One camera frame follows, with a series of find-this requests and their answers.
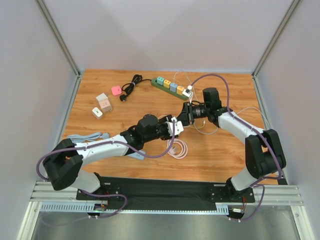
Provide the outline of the pink round power strip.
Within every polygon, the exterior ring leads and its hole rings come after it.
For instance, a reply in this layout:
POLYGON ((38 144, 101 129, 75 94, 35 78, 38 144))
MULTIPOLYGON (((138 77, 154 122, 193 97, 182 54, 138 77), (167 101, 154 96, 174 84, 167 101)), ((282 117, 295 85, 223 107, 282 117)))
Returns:
POLYGON ((189 148, 188 145, 180 139, 174 139, 173 143, 171 140, 167 141, 168 154, 175 159, 183 159, 187 156, 189 148))

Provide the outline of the pink charger plug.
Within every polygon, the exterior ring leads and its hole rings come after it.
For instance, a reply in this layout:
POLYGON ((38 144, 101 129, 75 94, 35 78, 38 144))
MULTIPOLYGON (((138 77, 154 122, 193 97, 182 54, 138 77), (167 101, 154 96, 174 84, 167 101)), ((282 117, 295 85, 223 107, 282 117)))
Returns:
POLYGON ((111 88, 111 93, 113 96, 120 96, 123 94, 123 90, 120 86, 113 86, 111 88))

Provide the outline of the beige patterned cube charger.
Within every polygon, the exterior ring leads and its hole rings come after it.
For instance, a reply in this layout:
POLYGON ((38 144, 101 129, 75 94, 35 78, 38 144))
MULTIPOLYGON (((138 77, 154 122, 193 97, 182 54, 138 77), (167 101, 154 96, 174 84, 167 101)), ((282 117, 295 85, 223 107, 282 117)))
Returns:
POLYGON ((104 114, 109 113, 113 110, 113 107, 108 98, 100 100, 98 103, 102 113, 104 114))

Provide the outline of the white charger plug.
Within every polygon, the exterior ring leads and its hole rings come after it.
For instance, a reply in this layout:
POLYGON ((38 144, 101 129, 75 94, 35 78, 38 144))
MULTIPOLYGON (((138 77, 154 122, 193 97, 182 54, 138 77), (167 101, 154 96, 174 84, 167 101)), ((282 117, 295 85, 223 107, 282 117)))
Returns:
POLYGON ((97 100, 98 102, 104 101, 104 100, 106 100, 106 99, 108 99, 108 96, 107 96, 105 93, 101 93, 100 95, 98 95, 98 96, 96 97, 96 100, 97 100))

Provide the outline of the white charger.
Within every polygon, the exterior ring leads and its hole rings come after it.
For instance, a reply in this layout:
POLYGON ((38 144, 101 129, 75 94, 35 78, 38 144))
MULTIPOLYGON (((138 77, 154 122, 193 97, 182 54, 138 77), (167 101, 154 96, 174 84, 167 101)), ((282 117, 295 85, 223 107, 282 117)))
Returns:
POLYGON ((103 112, 98 107, 94 107, 91 112, 94 115, 94 117, 98 120, 101 119, 103 116, 103 112))

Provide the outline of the light blue power strip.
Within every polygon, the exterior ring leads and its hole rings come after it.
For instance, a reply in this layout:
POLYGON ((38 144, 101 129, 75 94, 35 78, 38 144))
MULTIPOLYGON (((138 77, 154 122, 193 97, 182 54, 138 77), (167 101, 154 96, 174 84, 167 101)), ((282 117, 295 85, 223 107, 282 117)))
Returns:
MULTIPOLYGON (((71 134, 68 135, 67 138, 71 139, 73 143, 84 143, 84 142, 94 142, 98 140, 105 140, 110 138, 109 133, 101 133, 101 132, 95 132, 89 135, 79 135, 79 134, 71 134)), ((139 152, 132 152, 128 155, 128 157, 138 159, 138 160, 144 160, 144 156, 142 154, 145 154, 146 152, 143 150, 140 150, 139 152)))

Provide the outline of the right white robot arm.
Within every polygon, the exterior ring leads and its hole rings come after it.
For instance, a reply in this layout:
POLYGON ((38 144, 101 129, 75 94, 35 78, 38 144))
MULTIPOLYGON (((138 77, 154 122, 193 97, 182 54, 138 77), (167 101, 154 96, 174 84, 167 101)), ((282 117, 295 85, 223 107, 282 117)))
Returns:
POLYGON ((216 127, 228 131, 244 143, 245 167, 227 180, 231 189, 240 192, 268 178, 270 174, 281 174, 287 162, 278 133, 274 129, 256 128, 231 109, 223 107, 216 88, 206 88, 202 94, 204 102, 183 104, 177 121, 186 127, 196 119, 207 118, 216 127))

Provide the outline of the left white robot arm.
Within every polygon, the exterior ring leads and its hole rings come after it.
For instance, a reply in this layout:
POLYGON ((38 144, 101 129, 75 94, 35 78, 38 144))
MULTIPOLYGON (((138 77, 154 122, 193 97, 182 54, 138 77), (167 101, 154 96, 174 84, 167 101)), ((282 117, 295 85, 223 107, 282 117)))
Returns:
POLYGON ((171 115, 158 119, 147 114, 136 125, 103 140, 76 144, 66 138, 43 159, 47 178, 55 191, 68 187, 93 193, 101 187, 98 174, 82 170, 90 163, 110 157, 127 156, 144 148, 145 143, 178 136, 178 120, 171 115))

